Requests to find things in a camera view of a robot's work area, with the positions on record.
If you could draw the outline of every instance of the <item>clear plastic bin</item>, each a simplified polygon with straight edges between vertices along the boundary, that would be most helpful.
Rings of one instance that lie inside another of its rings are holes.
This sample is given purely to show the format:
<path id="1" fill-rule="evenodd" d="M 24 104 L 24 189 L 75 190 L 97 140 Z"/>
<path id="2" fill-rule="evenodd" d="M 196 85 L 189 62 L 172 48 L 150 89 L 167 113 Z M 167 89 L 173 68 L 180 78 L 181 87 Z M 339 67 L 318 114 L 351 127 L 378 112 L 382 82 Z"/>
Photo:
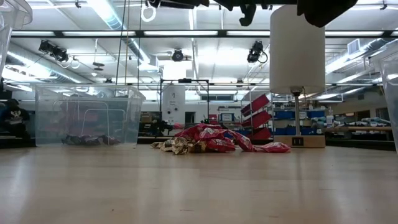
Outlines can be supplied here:
<path id="1" fill-rule="evenodd" d="M 381 65 L 392 134 L 398 152 L 398 60 L 382 62 Z"/>
<path id="2" fill-rule="evenodd" d="M 34 88 L 37 146 L 137 144 L 145 97 L 136 87 L 39 84 Z"/>
<path id="3" fill-rule="evenodd" d="M 32 8 L 24 0 L 0 0 L 0 78 L 6 63 L 12 28 L 32 22 Z"/>

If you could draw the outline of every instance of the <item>ceiling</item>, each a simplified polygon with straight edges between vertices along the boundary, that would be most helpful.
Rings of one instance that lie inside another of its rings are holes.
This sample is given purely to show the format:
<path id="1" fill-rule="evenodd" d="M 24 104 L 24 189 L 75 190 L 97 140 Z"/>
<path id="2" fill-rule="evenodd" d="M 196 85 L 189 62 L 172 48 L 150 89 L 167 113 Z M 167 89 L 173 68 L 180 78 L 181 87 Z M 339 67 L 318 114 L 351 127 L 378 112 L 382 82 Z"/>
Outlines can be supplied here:
<path id="1" fill-rule="evenodd" d="M 34 10 L 32 23 L 23 27 L 24 30 L 109 30 L 109 27 L 100 16 L 85 1 L 80 1 L 81 8 L 75 7 L 73 0 L 27 0 Z M 387 9 L 379 10 L 382 1 L 359 0 L 358 6 L 347 11 L 339 18 L 327 25 L 327 30 L 393 30 L 398 28 L 398 0 L 386 1 Z M 189 10 L 160 8 L 156 10 L 155 18 L 150 22 L 141 20 L 141 1 L 130 0 L 131 7 L 124 8 L 124 1 L 115 0 L 113 4 L 116 13 L 123 17 L 125 9 L 124 24 L 130 30 L 190 30 L 190 29 L 269 29 L 272 11 L 257 10 L 252 24 L 249 27 L 241 27 L 239 18 L 242 17 L 239 9 L 232 12 L 226 9 L 219 10 L 218 6 L 212 4 L 210 8 L 200 7 L 195 11 L 193 21 L 190 22 Z M 144 15 L 150 17 L 150 10 Z M 47 39 L 53 45 L 67 49 L 69 56 L 75 56 L 80 61 L 76 69 L 64 68 L 79 76 L 85 77 L 93 82 L 103 82 L 105 78 L 121 78 L 119 82 L 158 82 L 158 73 L 139 71 L 137 58 L 132 51 L 119 39 L 98 39 L 96 51 L 95 39 Z M 245 82 L 266 82 L 269 78 L 268 64 L 259 67 L 258 64 L 248 64 L 246 61 L 248 50 L 255 40 L 261 40 L 266 47 L 268 38 L 197 38 L 194 40 L 197 46 L 196 65 L 198 77 L 209 79 L 212 82 L 235 82 L 237 78 L 244 78 Z M 345 54 L 347 44 L 354 39 L 327 39 L 326 61 L 333 61 Z M 34 54 L 43 56 L 40 60 L 56 61 L 38 51 L 41 39 L 39 38 L 15 38 L 11 39 L 15 45 L 22 47 Z M 193 55 L 191 38 L 142 38 L 138 43 L 146 53 L 156 55 L 160 65 L 172 63 L 170 52 L 174 49 L 182 49 L 190 58 Z M 93 76 L 95 66 L 93 62 L 105 64 L 104 71 L 96 72 Z M 187 77 L 193 78 L 192 61 L 183 62 L 187 68 Z M 364 65 L 363 60 L 351 63 L 335 73 L 326 77 L 329 82 L 338 82 L 369 67 Z"/>

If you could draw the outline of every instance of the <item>wooden floor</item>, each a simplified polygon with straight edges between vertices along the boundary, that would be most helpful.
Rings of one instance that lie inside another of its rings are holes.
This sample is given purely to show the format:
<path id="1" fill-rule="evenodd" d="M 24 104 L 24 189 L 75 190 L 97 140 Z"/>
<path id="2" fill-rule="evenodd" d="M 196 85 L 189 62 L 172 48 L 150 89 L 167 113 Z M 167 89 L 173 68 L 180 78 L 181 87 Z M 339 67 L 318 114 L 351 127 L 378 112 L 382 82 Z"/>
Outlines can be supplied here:
<path id="1" fill-rule="evenodd" d="M 398 222 L 398 156 L 0 150 L 0 224 Z"/>

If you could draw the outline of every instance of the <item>white cylinder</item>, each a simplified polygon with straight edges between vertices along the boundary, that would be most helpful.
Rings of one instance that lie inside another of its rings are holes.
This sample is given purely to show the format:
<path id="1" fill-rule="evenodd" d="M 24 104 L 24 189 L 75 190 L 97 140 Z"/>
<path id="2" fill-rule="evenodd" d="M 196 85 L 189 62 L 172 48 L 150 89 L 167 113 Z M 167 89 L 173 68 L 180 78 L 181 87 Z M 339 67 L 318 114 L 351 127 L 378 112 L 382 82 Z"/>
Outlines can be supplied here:
<path id="1" fill-rule="evenodd" d="M 185 86 L 169 85 L 163 90 L 162 119 L 185 124 Z"/>
<path id="2" fill-rule="evenodd" d="M 297 6 L 282 6 L 271 15 L 270 89 L 291 94 L 292 87 L 306 93 L 325 89 L 325 28 L 297 16 Z"/>

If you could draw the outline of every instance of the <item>floor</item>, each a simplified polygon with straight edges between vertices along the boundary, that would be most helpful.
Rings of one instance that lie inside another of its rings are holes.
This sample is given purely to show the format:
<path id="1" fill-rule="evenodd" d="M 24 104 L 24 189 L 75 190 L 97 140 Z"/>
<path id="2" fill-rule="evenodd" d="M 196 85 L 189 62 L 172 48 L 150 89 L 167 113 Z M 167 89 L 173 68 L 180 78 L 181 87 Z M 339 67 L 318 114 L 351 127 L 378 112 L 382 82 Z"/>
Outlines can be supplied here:
<path id="1" fill-rule="evenodd" d="M 0 224 L 397 223 L 398 155 L 0 150 Z"/>

